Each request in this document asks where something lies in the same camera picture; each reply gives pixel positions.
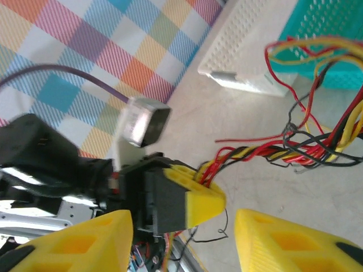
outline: perforated white box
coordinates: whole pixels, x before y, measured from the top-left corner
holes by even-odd
[[[198,72],[224,87],[284,96],[287,88],[267,70],[264,47],[278,39],[297,1],[229,0],[209,33],[213,42]],[[287,84],[296,76],[278,75]]]

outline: yellow plastic bracket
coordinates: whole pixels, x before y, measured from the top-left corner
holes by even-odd
[[[11,272],[127,271],[133,225],[120,210],[34,239],[35,250]]]
[[[195,227],[219,215],[226,207],[226,195],[220,187],[212,183],[209,188],[196,182],[196,171],[184,165],[171,165],[164,169],[164,175],[171,181],[186,188],[185,222],[186,228]]]
[[[363,271],[336,246],[354,243],[257,211],[237,211],[235,239],[243,272]]]

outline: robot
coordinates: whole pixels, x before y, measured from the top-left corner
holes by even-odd
[[[127,271],[138,243],[150,246],[145,269],[165,271],[171,241],[164,234],[226,206],[224,192],[196,182],[192,167],[146,155],[169,114],[158,101],[132,99],[119,120],[114,163],[82,157],[34,114],[1,127],[0,231],[29,242],[8,239],[0,272]],[[244,272],[363,271],[354,243],[256,211],[237,212],[235,239]]]
[[[217,185],[206,188],[193,180],[195,169],[160,152],[146,155],[170,112],[156,100],[131,99],[119,119],[114,160],[82,157],[35,114],[0,127],[0,232],[36,239],[128,211],[130,243],[148,243],[157,261],[145,266],[160,269],[164,234],[197,226],[223,212],[226,203]]]

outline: checkered tablecloth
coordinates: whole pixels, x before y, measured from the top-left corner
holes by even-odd
[[[0,76],[58,63],[128,97],[166,102],[221,8],[218,0],[0,0]],[[122,107],[84,79],[40,72],[0,92],[0,126],[36,113],[82,155],[104,158]]]

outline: black plastic component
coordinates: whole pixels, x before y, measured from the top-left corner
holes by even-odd
[[[52,187],[77,179],[78,149],[35,114],[25,114],[0,127],[1,168],[17,167]]]
[[[14,167],[41,185],[4,173],[38,197],[86,196],[105,208],[112,161],[78,156],[77,147],[34,114],[25,114],[0,127],[0,167]]]
[[[141,147],[152,145],[160,138],[171,112],[170,108],[156,109],[149,121]]]
[[[343,242],[336,243],[336,246],[356,262],[358,262],[361,266],[363,266],[363,249]]]
[[[153,156],[120,171],[122,209],[131,211],[137,230],[160,234],[185,229],[187,190],[164,176],[170,164],[182,163]]]
[[[57,215],[62,203],[61,198],[38,197],[25,190],[18,190],[8,182],[0,180],[0,201],[12,200],[11,208],[37,208],[51,215]]]
[[[8,251],[11,251],[15,248],[17,248],[18,246],[20,246],[20,244],[18,244],[14,237],[9,237],[5,244],[3,244],[3,246],[0,248],[0,257],[3,256],[5,253],[7,253]]]
[[[187,189],[165,177],[163,169],[153,168],[145,176],[146,216],[152,232],[168,233],[185,229]]]
[[[149,159],[156,158],[156,157],[164,157],[164,153],[163,152],[154,152],[154,153],[151,153],[150,155],[146,155],[142,159],[149,160]]]
[[[5,253],[0,258],[0,272],[9,272],[30,253],[32,253],[34,249],[35,247],[33,245],[27,245]]]

